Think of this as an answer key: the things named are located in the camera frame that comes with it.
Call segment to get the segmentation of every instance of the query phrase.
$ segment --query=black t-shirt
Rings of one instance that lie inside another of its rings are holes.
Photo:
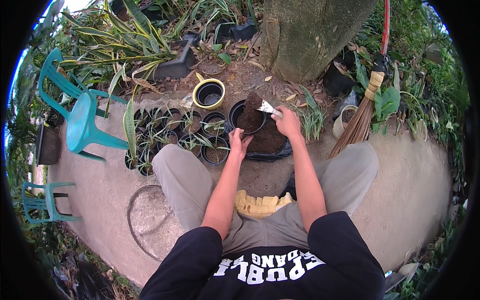
[[[307,249],[255,247],[222,257],[210,227],[185,233],[140,294],[153,299],[382,299],[382,268],[345,212],[315,220]]]

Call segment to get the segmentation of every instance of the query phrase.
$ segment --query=metal trowel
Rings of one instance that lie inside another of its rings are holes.
[[[273,106],[270,105],[270,103],[266,102],[265,100],[262,99],[262,106],[257,108],[259,111],[264,111],[264,112],[269,112],[271,114],[277,115],[281,118],[283,118],[283,113],[281,111],[276,110],[273,108]]]

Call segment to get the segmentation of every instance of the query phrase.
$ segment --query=trowel handle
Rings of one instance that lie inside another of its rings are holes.
[[[272,113],[276,116],[283,118],[283,112],[273,109]]]

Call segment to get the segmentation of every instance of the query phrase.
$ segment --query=person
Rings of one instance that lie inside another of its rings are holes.
[[[256,219],[233,209],[240,165],[253,136],[230,132],[218,184],[189,151],[167,145],[154,172],[181,225],[180,236],[140,299],[382,299],[385,277],[349,216],[378,171],[367,142],[313,165],[296,113],[276,108],[278,130],[292,145],[296,194]]]

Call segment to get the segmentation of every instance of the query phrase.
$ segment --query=green plastic chair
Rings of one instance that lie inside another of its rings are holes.
[[[101,161],[105,161],[105,159],[101,156],[96,156],[83,151],[83,149],[88,144],[95,143],[127,150],[128,143],[126,141],[101,131],[95,125],[95,115],[101,117],[104,117],[105,115],[104,110],[96,107],[96,96],[108,97],[108,93],[86,88],[82,82],[78,80],[78,78],[69,73],[70,76],[83,89],[82,91],[68,81],[65,77],[63,77],[61,73],[57,72],[57,68],[52,64],[54,60],[63,61],[61,51],[58,48],[53,49],[45,59],[38,81],[38,91],[42,99],[47,102],[48,105],[62,114],[67,121],[68,150],[80,156]],[[77,102],[73,106],[71,112],[64,109],[57,101],[43,91],[42,83],[45,76],[48,76],[48,78],[53,81],[63,92],[77,99]],[[112,95],[112,99],[123,104],[127,104],[127,101],[120,97]]]
[[[71,214],[61,214],[57,211],[57,208],[55,206],[55,198],[68,197],[68,194],[53,192],[53,189],[59,186],[66,186],[66,185],[76,185],[76,184],[75,182],[52,182],[46,185],[38,185],[28,181],[24,182],[22,185],[22,200],[24,203],[24,211],[25,211],[25,215],[27,216],[27,220],[32,224],[41,223],[41,222],[53,222],[53,221],[82,221],[83,218],[81,216],[72,216]],[[27,187],[45,189],[45,199],[28,198],[25,195],[25,190]],[[33,219],[28,213],[29,209],[46,210],[48,211],[49,218]]]

